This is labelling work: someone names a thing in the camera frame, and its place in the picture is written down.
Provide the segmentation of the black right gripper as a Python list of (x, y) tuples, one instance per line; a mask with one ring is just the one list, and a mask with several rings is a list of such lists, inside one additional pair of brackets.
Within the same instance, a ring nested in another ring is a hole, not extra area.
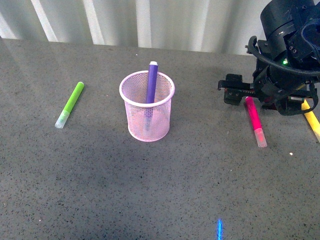
[[(306, 114), (315, 109), (319, 103), (319, 97), (315, 83), (319, 82), (319, 70), (307, 70), (298, 68), (298, 64), (288, 54), (287, 50), (281, 52), (275, 59), (268, 58), (260, 53), (256, 46), (260, 42), (256, 36), (248, 41), (248, 50), (257, 61), (266, 64), (251, 83), (243, 82), (240, 74), (228, 73), (225, 80), (219, 80), (217, 89), (224, 89), (223, 101), (229, 105), (239, 105), (245, 97), (256, 97), (264, 107), (274, 105), (275, 109), (283, 116)], [(293, 100), (289, 99), (301, 92), (299, 98), (311, 98), (313, 106), (303, 110), (297, 107)]]

